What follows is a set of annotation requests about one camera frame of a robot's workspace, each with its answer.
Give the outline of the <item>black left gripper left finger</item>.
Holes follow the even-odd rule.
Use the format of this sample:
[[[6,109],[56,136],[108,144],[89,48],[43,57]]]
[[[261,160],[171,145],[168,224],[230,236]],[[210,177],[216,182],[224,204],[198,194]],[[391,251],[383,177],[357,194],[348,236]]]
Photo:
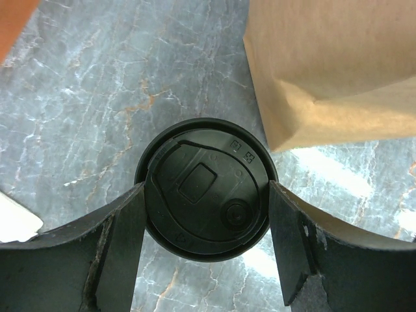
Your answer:
[[[144,186],[27,242],[1,244],[2,311],[130,311]]]

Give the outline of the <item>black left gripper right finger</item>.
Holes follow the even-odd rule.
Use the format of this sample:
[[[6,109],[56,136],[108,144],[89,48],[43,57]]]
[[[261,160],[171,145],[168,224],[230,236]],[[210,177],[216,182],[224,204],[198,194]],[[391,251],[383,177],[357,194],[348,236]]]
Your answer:
[[[269,183],[284,304],[292,311],[414,311],[415,244],[353,226]]]

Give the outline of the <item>black plastic cup lid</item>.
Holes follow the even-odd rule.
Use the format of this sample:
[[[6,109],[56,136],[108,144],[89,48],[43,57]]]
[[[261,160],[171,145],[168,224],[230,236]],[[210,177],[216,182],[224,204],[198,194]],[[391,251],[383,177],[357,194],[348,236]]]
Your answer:
[[[158,134],[135,180],[144,185],[149,234],[185,259],[221,262],[255,246],[269,229],[267,149],[243,127],[193,118]]]

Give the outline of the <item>brown paper bag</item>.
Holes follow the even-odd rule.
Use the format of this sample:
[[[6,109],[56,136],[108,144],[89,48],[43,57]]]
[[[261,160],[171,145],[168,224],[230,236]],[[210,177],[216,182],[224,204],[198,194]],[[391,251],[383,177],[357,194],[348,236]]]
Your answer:
[[[250,1],[243,41],[270,149],[415,135],[414,1]]]

